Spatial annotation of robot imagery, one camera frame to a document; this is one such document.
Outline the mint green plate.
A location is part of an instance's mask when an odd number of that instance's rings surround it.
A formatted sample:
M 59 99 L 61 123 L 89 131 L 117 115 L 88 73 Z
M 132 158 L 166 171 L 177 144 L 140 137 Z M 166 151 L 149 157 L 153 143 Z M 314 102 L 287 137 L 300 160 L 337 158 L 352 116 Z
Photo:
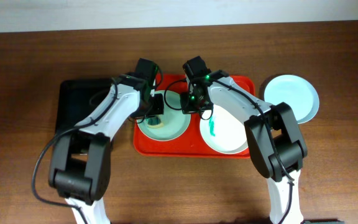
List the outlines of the mint green plate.
M 141 119 L 137 119 L 138 127 L 141 132 L 148 138 L 156 141 L 171 141 L 181 136 L 187 129 L 191 121 L 190 114 L 183 114 L 181 111 L 176 111 L 169 108 L 165 102 L 163 108 L 163 114 L 158 114 L 164 123 L 161 128 L 149 128 L 147 126 L 147 119 L 141 122 Z

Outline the light blue plate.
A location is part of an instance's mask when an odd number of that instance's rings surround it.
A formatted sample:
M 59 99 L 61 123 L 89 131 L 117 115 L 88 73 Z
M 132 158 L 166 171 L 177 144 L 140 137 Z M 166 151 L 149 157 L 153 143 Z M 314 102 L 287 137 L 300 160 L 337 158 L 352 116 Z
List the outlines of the light blue plate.
M 319 110 L 319 96 L 314 86 L 297 75 L 279 75 L 271 79 L 262 94 L 273 105 L 288 104 L 298 124 L 311 121 Z

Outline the white plate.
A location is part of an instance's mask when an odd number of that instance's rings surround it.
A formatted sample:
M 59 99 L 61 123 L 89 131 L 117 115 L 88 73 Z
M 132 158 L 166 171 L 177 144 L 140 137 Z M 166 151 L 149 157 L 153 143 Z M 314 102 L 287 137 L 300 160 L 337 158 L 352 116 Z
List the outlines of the white plate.
M 202 112 L 200 133 L 203 141 L 221 154 L 237 154 L 248 148 L 242 123 L 218 105 Z

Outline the yellow green sponge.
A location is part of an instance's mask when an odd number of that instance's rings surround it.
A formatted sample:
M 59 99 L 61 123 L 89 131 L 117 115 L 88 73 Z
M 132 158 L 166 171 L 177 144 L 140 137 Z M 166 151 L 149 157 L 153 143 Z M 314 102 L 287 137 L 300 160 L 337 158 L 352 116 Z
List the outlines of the yellow green sponge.
M 147 126 L 149 128 L 161 128 L 163 127 L 164 123 L 162 122 L 159 116 L 154 116 L 152 118 L 147 119 Z

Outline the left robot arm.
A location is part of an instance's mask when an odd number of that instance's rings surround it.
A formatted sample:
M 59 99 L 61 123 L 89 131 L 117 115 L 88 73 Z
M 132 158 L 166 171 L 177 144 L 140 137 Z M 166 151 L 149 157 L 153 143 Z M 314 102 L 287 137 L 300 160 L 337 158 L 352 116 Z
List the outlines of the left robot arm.
M 134 72 L 111 80 L 104 98 L 85 118 L 59 130 L 46 145 L 53 148 L 49 186 L 65 199 L 77 223 L 109 223 L 103 196 L 111 176 L 111 144 L 128 118 L 144 120 L 162 114 L 156 77 L 161 68 L 141 58 Z

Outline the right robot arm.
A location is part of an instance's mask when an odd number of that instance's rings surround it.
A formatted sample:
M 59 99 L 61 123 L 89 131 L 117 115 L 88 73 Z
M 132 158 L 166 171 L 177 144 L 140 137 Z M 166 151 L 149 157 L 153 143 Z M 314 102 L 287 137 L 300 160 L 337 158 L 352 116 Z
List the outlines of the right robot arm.
M 183 113 L 201 114 L 217 105 L 240 121 L 251 161 L 265 177 L 272 223 L 303 223 L 299 178 L 307 147 L 291 107 L 273 105 L 241 88 L 222 70 L 211 71 L 197 56 L 183 64 L 188 91 L 181 94 Z

